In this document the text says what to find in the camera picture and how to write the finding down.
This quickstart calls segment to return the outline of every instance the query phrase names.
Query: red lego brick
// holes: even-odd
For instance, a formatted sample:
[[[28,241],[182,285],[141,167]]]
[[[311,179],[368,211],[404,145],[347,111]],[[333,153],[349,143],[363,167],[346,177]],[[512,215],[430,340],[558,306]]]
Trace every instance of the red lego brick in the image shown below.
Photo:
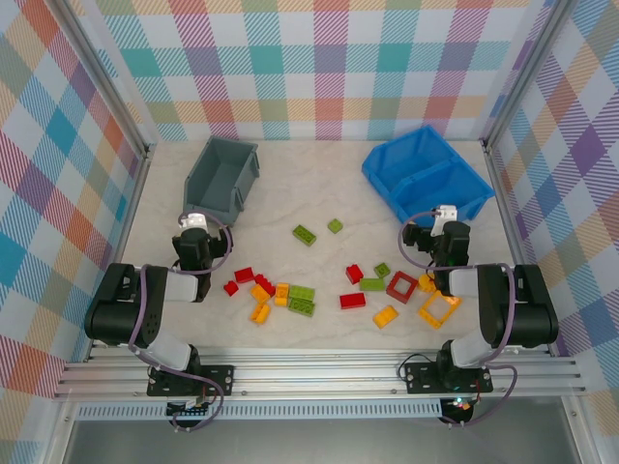
[[[264,275],[258,274],[255,278],[255,283],[260,285],[265,292],[267,292],[272,297],[275,297],[275,285],[273,285]]]
[[[398,282],[400,280],[405,280],[406,282],[410,284],[408,286],[408,289],[404,293],[400,293],[398,290],[396,290],[396,285],[398,285]],[[397,271],[396,275],[394,275],[394,278],[392,278],[391,282],[389,282],[389,285],[387,286],[386,291],[387,291],[387,295],[395,298],[403,305],[406,305],[408,303],[408,300],[410,299],[410,296],[413,294],[413,290],[415,290],[416,286],[417,286],[416,279],[414,279],[408,274],[403,273],[402,271]]]
[[[362,307],[366,305],[366,295],[363,293],[351,293],[350,295],[340,295],[339,305],[342,309]]]
[[[251,268],[241,269],[234,273],[234,278],[238,283],[251,282],[253,280],[253,271]]]
[[[227,293],[228,296],[230,297],[234,295],[238,289],[239,289],[239,286],[236,284],[234,280],[230,280],[228,283],[226,283],[223,286],[223,290],[225,290],[225,293]]]
[[[356,264],[353,264],[352,266],[348,266],[346,268],[346,275],[348,276],[348,280],[350,280],[350,283],[352,283],[353,285],[355,283],[359,283],[359,280],[364,278],[364,273],[361,272],[361,269],[359,269],[359,266],[357,266]]]

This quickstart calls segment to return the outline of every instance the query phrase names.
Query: toy building block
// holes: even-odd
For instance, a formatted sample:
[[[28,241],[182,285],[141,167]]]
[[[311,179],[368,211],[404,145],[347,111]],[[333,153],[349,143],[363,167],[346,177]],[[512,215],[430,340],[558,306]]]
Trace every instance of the toy building block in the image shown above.
[[[366,295],[363,293],[351,293],[339,296],[339,305],[342,309],[352,309],[366,305]]]
[[[359,281],[359,290],[362,292],[382,292],[385,290],[385,281],[382,278],[362,278]]]
[[[288,291],[290,285],[287,283],[278,283],[275,291],[275,306],[288,306]]]
[[[341,229],[344,228],[344,224],[342,224],[339,219],[333,219],[331,222],[329,222],[327,224],[327,227],[329,228],[330,231],[332,231],[334,234],[337,234],[338,232],[340,232]]]
[[[374,268],[374,272],[379,278],[384,278],[391,273],[391,269],[385,263],[380,263]]]
[[[264,322],[267,320],[267,317],[269,317],[270,312],[271,308],[267,304],[258,303],[255,306],[255,310],[251,314],[250,319],[256,324],[264,324]]]
[[[234,273],[234,278],[238,283],[251,282],[253,280],[253,271],[251,268],[241,269]]]
[[[266,303],[271,298],[271,295],[267,293],[267,291],[262,288],[259,283],[256,283],[251,289],[251,295],[255,298],[257,302],[260,304]]]
[[[269,295],[275,296],[275,285],[273,285],[264,275],[258,274],[255,283],[260,285]]]
[[[353,264],[352,266],[348,266],[346,268],[346,276],[348,277],[348,280],[350,280],[350,283],[354,285],[355,283],[359,283],[359,280],[364,278],[364,273],[361,272],[359,266]]]
[[[230,297],[232,295],[234,295],[237,292],[238,289],[239,289],[239,286],[236,284],[236,282],[234,280],[228,281],[228,283],[226,283],[223,286],[223,290],[225,290],[225,293],[227,293],[228,296],[230,296]]]
[[[313,297],[316,291],[313,288],[309,287],[301,287],[299,285],[290,285],[290,291],[288,292],[288,296],[295,300],[306,300],[308,302],[313,302]]]
[[[374,324],[378,326],[378,329],[382,329],[391,321],[396,319],[398,316],[399,314],[396,309],[393,306],[389,305],[374,316]]]
[[[306,244],[308,247],[311,247],[311,244],[316,241],[316,236],[309,232],[308,229],[306,229],[301,224],[297,225],[294,228],[294,230],[292,231],[292,235],[294,235],[297,239]]]
[[[434,274],[423,274],[419,277],[419,289],[422,292],[432,293],[436,291],[436,285],[434,285]]]
[[[288,309],[291,311],[298,312],[299,314],[303,314],[308,317],[313,316],[313,310],[315,308],[316,306],[312,302],[308,302],[307,300],[297,300],[294,298],[291,298],[290,303],[288,304]]]
[[[449,310],[445,313],[443,317],[441,317],[440,319],[436,319],[427,311],[427,309],[432,303],[434,303],[434,300],[439,297],[445,300],[445,302],[447,302],[447,304],[449,305]],[[422,307],[419,308],[419,315],[422,316],[422,318],[435,329],[440,329],[441,326],[445,324],[445,321],[447,321],[447,319],[449,319],[450,316],[454,314],[454,311],[457,309],[458,306],[460,306],[460,303],[462,303],[462,300],[460,298],[446,297],[440,292],[440,290],[436,290],[432,294],[432,296],[429,297],[429,299],[422,305]]]
[[[401,293],[398,290],[396,290],[396,286],[398,285],[398,282],[400,280],[404,280],[409,283],[408,289],[404,293]],[[408,274],[403,273],[402,271],[397,271],[396,274],[394,275],[394,278],[392,278],[391,282],[387,286],[387,295],[395,298],[403,305],[406,305],[408,303],[408,300],[410,300],[410,296],[413,294],[413,290],[415,290],[416,286],[417,286],[416,279],[414,279]]]

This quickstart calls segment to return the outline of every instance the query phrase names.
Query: green lego brick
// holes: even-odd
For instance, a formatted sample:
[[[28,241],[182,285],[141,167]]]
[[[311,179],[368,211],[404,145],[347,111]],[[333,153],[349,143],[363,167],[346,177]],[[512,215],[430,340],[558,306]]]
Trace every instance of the green lego brick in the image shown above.
[[[344,228],[344,224],[342,224],[339,219],[333,219],[331,222],[329,222],[327,224],[327,227],[329,228],[330,231],[332,231],[334,234],[337,234],[338,232],[340,232],[341,229]]]
[[[316,236],[309,232],[308,229],[306,229],[301,224],[297,225],[294,228],[294,230],[292,231],[292,235],[294,235],[297,239],[306,244],[308,247],[311,247],[311,244],[316,241]]]
[[[378,266],[374,268],[374,272],[380,278],[384,278],[391,273],[391,269],[385,263],[380,263]]]
[[[299,285],[290,285],[288,298],[313,302],[313,296],[315,295],[315,293],[316,291],[313,288],[301,287]]]
[[[382,278],[362,278],[359,289],[362,292],[382,292],[385,290],[385,281]]]
[[[316,305],[312,302],[308,302],[306,300],[296,300],[294,298],[291,298],[288,303],[288,309],[308,317],[313,316],[313,310],[315,307]]]

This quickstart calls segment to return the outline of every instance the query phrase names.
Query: storage bin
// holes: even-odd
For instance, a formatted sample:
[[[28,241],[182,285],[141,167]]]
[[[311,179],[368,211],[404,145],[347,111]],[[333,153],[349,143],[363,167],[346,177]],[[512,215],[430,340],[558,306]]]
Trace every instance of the storage bin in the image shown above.
[[[257,145],[211,137],[185,181],[185,210],[204,209],[224,224],[243,211],[251,185],[260,175]]]
[[[455,205],[458,220],[470,220],[494,195],[430,126],[378,145],[362,171],[401,222],[439,205]],[[433,219],[421,217],[417,223],[430,227]]]

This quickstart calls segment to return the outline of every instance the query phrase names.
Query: white marble surface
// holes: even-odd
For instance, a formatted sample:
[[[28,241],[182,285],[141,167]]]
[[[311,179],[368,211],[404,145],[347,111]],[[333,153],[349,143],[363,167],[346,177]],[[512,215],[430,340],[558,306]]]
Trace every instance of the white marble surface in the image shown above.
[[[234,249],[213,274],[212,289],[202,304],[166,304],[163,326],[200,346],[273,348],[438,348],[447,339],[466,334],[478,321],[477,300],[466,299],[451,319],[435,331],[417,315],[428,294],[416,290],[404,305],[382,292],[368,292],[368,305],[341,310],[339,295],[357,286],[345,267],[358,263],[366,276],[385,262],[395,271],[420,276],[397,246],[399,222],[361,173],[361,164],[376,142],[258,142],[260,178],[246,210],[233,228]],[[489,182],[477,142],[455,142],[454,148]],[[137,209],[124,262],[171,265],[176,259],[171,237],[183,203],[183,183],[203,143],[163,143],[156,151]],[[344,228],[327,229],[332,218]],[[291,233],[303,224],[317,235],[307,247]],[[496,201],[489,200],[471,223],[471,262],[512,262]],[[428,262],[424,253],[412,255]],[[312,318],[271,304],[263,326],[250,321],[254,300],[250,284],[228,297],[222,286],[233,272],[247,266],[273,282],[316,289]],[[378,330],[372,316],[393,305],[399,317]]]

